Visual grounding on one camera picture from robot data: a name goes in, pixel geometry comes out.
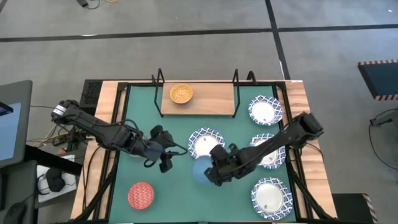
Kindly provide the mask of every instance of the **blue and white plate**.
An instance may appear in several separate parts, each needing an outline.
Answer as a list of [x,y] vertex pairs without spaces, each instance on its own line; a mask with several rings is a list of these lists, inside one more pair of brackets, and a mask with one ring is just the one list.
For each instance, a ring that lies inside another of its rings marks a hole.
[[257,124],[271,126],[282,119],[282,107],[276,98],[259,95],[250,102],[249,115]]
[[[258,146],[272,137],[274,137],[274,135],[269,133],[258,134],[251,139],[250,146]],[[282,146],[278,150],[264,156],[259,166],[263,166],[267,169],[277,169],[284,163],[285,159],[286,150],[285,146]]]
[[293,196],[278,178],[259,180],[251,190],[253,207],[262,218],[280,220],[293,210]]
[[225,146],[224,138],[211,128],[201,128],[189,137],[188,150],[195,159],[200,156],[210,156],[210,151],[220,144]]

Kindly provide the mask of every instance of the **green table surface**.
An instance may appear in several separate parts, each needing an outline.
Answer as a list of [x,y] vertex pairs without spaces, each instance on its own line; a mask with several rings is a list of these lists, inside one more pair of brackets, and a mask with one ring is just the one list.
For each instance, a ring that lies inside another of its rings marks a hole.
[[[174,141],[188,147],[190,135],[202,127],[213,128],[224,137],[226,147],[235,143],[246,147],[257,134],[276,134],[277,124],[260,126],[248,113],[250,101],[257,95],[273,96],[270,86],[240,87],[241,106],[235,119],[231,116],[187,116],[165,115],[160,117],[154,104],[155,87],[132,86],[128,99],[126,118],[133,119],[141,131],[149,137],[149,131],[157,124],[172,133]],[[162,98],[160,88],[158,99]],[[144,158],[121,153],[111,205],[110,223],[147,222],[251,222],[266,221],[254,210],[251,190],[263,177],[277,177],[290,189],[286,164],[276,170],[258,167],[253,173],[221,187],[202,185],[193,181],[191,168],[194,158],[185,156],[172,158],[173,168],[160,173],[159,163],[145,168]],[[127,201],[127,193],[136,182],[148,182],[155,191],[152,205],[145,210],[133,209]],[[282,219],[295,221],[294,210]]]

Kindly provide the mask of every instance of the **bowl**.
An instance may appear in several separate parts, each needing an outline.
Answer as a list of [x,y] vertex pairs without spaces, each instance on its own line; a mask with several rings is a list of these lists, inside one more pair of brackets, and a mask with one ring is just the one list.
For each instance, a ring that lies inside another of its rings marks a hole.
[[192,87],[187,84],[178,84],[170,90],[170,98],[174,103],[183,104],[191,100]]

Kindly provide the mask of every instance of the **floor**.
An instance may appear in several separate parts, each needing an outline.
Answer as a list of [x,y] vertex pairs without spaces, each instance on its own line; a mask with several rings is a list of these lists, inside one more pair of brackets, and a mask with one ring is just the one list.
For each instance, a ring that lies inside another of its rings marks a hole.
[[[271,28],[261,0],[100,1],[99,8],[87,10],[73,0],[2,0],[0,83],[32,80],[32,104],[55,106],[79,100],[85,79],[149,78],[158,68],[169,79],[230,79],[238,68],[242,74],[253,70],[258,79],[303,80],[311,110],[325,128],[320,145],[331,191],[367,193],[381,223],[397,222],[398,172],[376,158],[368,137],[369,119],[397,103],[374,101],[356,63],[398,58],[398,26],[377,26],[398,24],[398,1],[271,0],[278,28],[375,25],[279,32],[284,55],[272,32],[5,42],[10,37]],[[51,127],[50,111],[32,108],[28,138],[42,138]],[[396,167],[397,135],[388,124],[372,130],[376,150]],[[69,197],[41,208],[39,223],[68,220],[72,205]]]

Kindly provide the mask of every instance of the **metal frame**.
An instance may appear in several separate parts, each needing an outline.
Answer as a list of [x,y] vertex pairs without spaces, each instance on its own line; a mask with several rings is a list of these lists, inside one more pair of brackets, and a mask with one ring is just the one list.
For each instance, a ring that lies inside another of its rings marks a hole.
[[[156,89],[158,89],[159,86],[163,85],[163,83],[159,83],[160,77],[162,77],[162,80],[164,81],[163,73],[162,73],[161,69],[158,69],[157,78],[155,79],[155,77],[152,75],[152,77],[150,79],[150,80],[152,80],[152,83],[123,83],[124,87],[127,87],[127,93],[126,93],[126,97],[125,97],[125,100],[124,100],[124,108],[123,108],[122,119],[126,118],[127,103],[128,103],[128,100],[129,100],[131,87],[132,86],[156,86]],[[246,80],[252,80],[252,82],[239,82],[238,70],[235,70],[234,77],[233,77],[234,85],[237,85],[237,86],[271,86],[273,94],[274,94],[274,96],[277,99],[279,99],[279,96],[277,94],[277,88],[280,88],[281,91],[282,91],[282,97],[283,97],[283,100],[284,100],[285,110],[286,110],[286,113],[287,113],[287,119],[288,119],[288,121],[290,121],[292,119],[291,110],[290,110],[290,104],[289,104],[289,99],[287,97],[287,90],[286,90],[285,82],[257,82],[256,76],[255,76],[255,74],[252,71],[249,72]],[[121,91],[119,92],[119,90],[118,90],[118,92],[116,94],[116,101],[120,101],[120,94],[121,94]],[[117,113],[118,113],[118,107],[115,107],[114,111],[113,111],[113,118],[115,117],[115,119],[116,119],[116,115],[115,114],[117,114]],[[284,126],[283,120],[279,121],[279,128],[282,128],[283,126]],[[302,167],[302,163],[301,163],[301,158],[299,157],[299,153],[297,151],[294,151],[294,153],[295,153],[295,158],[296,158],[295,162],[296,162],[296,165],[297,165],[298,177],[301,180],[301,182],[306,186],[304,171],[303,171],[303,167]],[[291,161],[290,160],[290,154],[287,151],[287,160],[286,160],[286,162],[290,162],[290,161]],[[116,153],[115,158],[114,158],[114,162],[115,163],[119,162],[119,153]],[[106,164],[107,164],[107,166],[103,167],[102,173],[104,171],[106,173],[106,170],[108,170],[108,162],[106,162]],[[289,170],[288,167],[287,167],[287,172],[288,172],[290,189],[291,189],[292,193],[294,194],[293,205],[294,205],[294,209],[295,209],[295,217],[296,217],[296,220],[299,221],[299,220],[302,219],[302,217],[300,215],[299,201],[297,199],[297,191],[295,189],[295,183],[293,181],[293,178],[292,178],[292,175],[291,175],[291,171]],[[111,184],[110,190],[109,190],[108,203],[107,203],[107,206],[106,206],[106,218],[109,218],[109,215],[110,215],[110,208],[111,208],[111,204],[112,204],[112,195],[113,195],[113,191],[114,191],[114,184],[115,184],[114,182]],[[312,209],[309,206],[309,203],[307,202],[306,198],[304,198],[304,200],[306,201],[305,209],[307,211],[307,217],[311,217],[312,218],[313,217],[312,216]]]

